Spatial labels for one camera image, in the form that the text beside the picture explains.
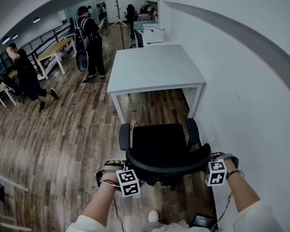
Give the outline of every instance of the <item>wooden floor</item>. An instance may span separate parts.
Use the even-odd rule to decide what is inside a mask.
[[[125,41],[129,47],[128,29]],[[124,157],[118,144],[120,121],[106,93],[119,49],[119,28],[104,31],[105,82],[81,84],[84,76],[68,56],[63,62],[66,75],[57,66],[49,80],[41,82],[60,95],[59,101],[46,98],[42,114],[29,99],[16,107],[6,99],[7,108],[0,106],[0,174],[30,189],[25,193],[5,185],[6,203],[0,202],[0,213],[17,218],[18,225],[34,232],[64,232],[97,191],[95,172],[107,159]],[[180,90],[131,94],[120,102],[132,127],[179,122],[185,128],[188,111]],[[117,204],[126,232],[139,231],[152,209],[159,211],[164,223],[180,219],[189,223],[196,212],[213,214],[209,189],[200,173],[186,176],[176,191],[144,185],[140,197],[117,198]],[[121,231],[113,207],[108,228]]]

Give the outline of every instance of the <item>wooden coat rack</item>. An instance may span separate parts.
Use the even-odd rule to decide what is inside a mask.
[[[125,49],[125,42],[124,42],[124,35],[123,35],[123,33],[122,33],[122,27],[126,27],[127,25],[125,24],[125,23],[123,23],[122,21],[121,21],[121,19],[120,19],[120,7],[119,7],[119,5],[118,5],[118,0],[116,0],[115,1],[115,7],[117,7],[117,12],[118,12],[118,19],[117,19],[117,21],[113,24],[113,26],[120,26],[120,35],[121,35],[121,40],[122,40],[122,46],[123,46],[123,48]]]

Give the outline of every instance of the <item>cap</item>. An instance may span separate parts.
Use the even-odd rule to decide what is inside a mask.
[[[77,10],[77,15],[82,15],[84,12],[87,12],[88,8],[86,6],[79,7]]]

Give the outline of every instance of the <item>sleeve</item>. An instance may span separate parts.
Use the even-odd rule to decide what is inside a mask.
[[[258,201],[238,214],[234,225],[235,232],[283,232],[277,219],[274,217],[272,208],[264,206]]]
[[[80,215],[66,232],[107,232],[107,229],[96,220]]]
[[[92,33],[96,33],[98,32],[99,30],[99,27],[98,25],[95,23],[95,21],[93,19],[88,19],[86,24],[85,24],[85,31],[89,31],[89,32],[92,32]]]
[[[19,56],[20,56],[21,58],[23,58],[24,56],[27,57],[27,54],[26,54],[26,52],[25,52],[24,49],[19,49],[17,53],[19,54]]]

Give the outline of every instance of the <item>table leg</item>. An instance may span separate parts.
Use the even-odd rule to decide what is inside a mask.
[[[21,185],[19,185],[19,184],[16,184],[16,183],[13,182],[12,180],[9,180],[9,179],[3,177],[2,175],[0,175],[0,179],[1,179],[2,181],[6,182],[6,183],[9,183],[10,185],[12,185],[12,186],[14,186],[14,187],[16,187],[16,188],[19,188],[19,189],[22,189],[22,190],[24,190],[24,191],[26,191],[26,192],[29,192],[29,189],[28,189],[28,188],[25,188],[25,187],[23,187],[23,186],[21,186]]]
[[[197,92],[196,92],[196,95],[193,99],[193,103],[192,103],[192,106],[189,110],[189,113],[188,113],[188,118],[193,118],[194,114],[195,114],[195,110],[197,109],[197,104],[198,104],[198,101],[199,101],[199,97],[200,97],[200,94],[201,94],[201,90],[202,90],[202,87],[203,87],[203,84],[200,84],[197,86]]]
[[[122,113],[122,110],[121,110],[117,95],[116,94],[111,94],[111,97],[113,99],[113,102],[114,102],[114,105],[115,105],[116,111],[118,113],[118,116],[119,116],[121,124],[125,124],[126,123],[125,122],[125,117],[124,117],[124,115]]]
[[[16,218],[14,218],[14,217],[8,217],[8,216],[2,215],[2,214],[0,214],[0,218],[7,219],[7,220],[10,220],[10,221],[13,221],[13,222],[17,222],[17,219]]]
[[[1,98],[0,98],[0,102],[1,102],[1,104],[4,106],[4,108],[6,108],[6,105],[5,105],[4,102],[1,100]]]
[[[74,40],[72,40],[71,42],[72,42],[73,51],[74,51],[74,53],[75,53],[75,55],[76,55],[76,47],[75,47],[75,42],[74,42]]]
[[[16,225],[12,225],[12,224],[7,224],[7,223],[0,223],[1,226],[9,228],[9,229],[13,229],[13,230],[20,230],[20,231],[32,231],[31,228],[26,228],[26,227],[20,227],[20,226],[16,226]]]
[[[136,37],[136,33],[135,32],[134,32],[134,38],[135,38],[136,48],[139,48],[139,43],[137,42],[137,37]]]
[[[42,63],[40,61],[38,61],[38,60],[37,60],[37,62],[39,64],[40,68],[41,68],[41,71],[43,73],[43,77],[45,77],[46,79],[48,79],[48,76],[46,75],[46,72],[45,72],[45,70],[44,70],[44,68],[42,66]]]
[[[12,96],[10,95],[8,89],[6,88],[4,91],[5,91],[5,93],[8,95],[8,97],[10,98],[10,100],[13,102],[13,104],[16,106],[17,104],[16,104],[16,102],[14,101],[14,99],[12,98]]]
[[[58,56],[58,53],[55,53],[55,57],[56,57],[56,60],[57,60],[57,62],[58,62],[59,67],[61,68],[62,74],[65,75],[66,73],[65,73],[65,71],[64,71],[64,69],[63,69],[63,66],[62,66],[62,64],[61,64],[60,58],[59,58],[59,56]]]

